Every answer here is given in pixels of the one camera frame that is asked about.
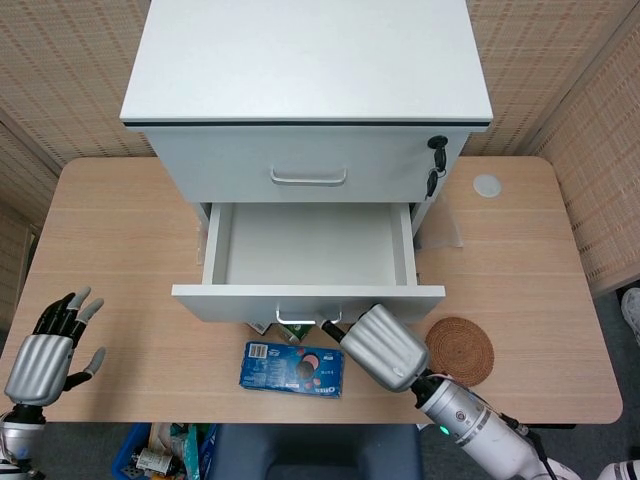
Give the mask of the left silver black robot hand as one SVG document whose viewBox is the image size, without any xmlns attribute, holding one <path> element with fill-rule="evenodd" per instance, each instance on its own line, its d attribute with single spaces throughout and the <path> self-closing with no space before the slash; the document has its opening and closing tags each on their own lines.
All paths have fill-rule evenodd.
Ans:
<svg viewBox="0 0 640 480">
<path fill-rule="evenodd" d="M 16 405 L 45 407 L 62 393 L 91 380 L 102 366 L 106 349 L 96 350 L 89 364 L 72 373 L 75 350 L 104 300 L 86 300 L 89 287 L 71 292 L 45 308 L 18 351 L 4 389 Z"/>
</svg>

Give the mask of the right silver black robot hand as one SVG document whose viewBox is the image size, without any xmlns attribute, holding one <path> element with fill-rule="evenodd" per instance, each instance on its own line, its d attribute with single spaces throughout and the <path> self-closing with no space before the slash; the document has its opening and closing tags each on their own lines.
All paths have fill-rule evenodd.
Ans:
<svg viewBox="0 0 640 480">
<path fill-rule="evenodd" d="M 409 390 L 428 368 L 424 342 L 381 304 L 362 314 L 348 331 L 325 319 L 317 326 L 388 391 Z"/>
</svg>

